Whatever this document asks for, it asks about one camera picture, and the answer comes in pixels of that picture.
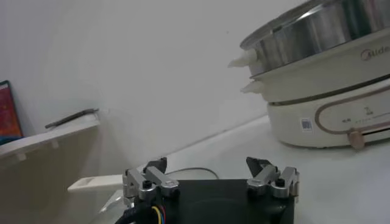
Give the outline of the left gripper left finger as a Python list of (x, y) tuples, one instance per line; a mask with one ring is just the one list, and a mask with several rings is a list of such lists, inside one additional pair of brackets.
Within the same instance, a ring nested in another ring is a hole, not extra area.
[(138, 197), (141, 201), (152, 201), (157, 194), (164, 198), (177, 198), (180, 184), (165, 174), (167, 166), (167, 157), (162, 157), (149, 161), (141, 172), (137, 169), (125, 170), (122, 175), (124, 198)]

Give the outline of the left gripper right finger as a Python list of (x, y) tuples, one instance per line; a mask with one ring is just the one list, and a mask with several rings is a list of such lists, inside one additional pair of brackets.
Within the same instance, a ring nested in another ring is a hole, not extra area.
[(247, 191), (254, 197), (270, 193), (274, 198), (299, 196), (299, 172), (295, 167), (280, 170), (266, 159), (246, 158), (252, 178), (246, 181)]

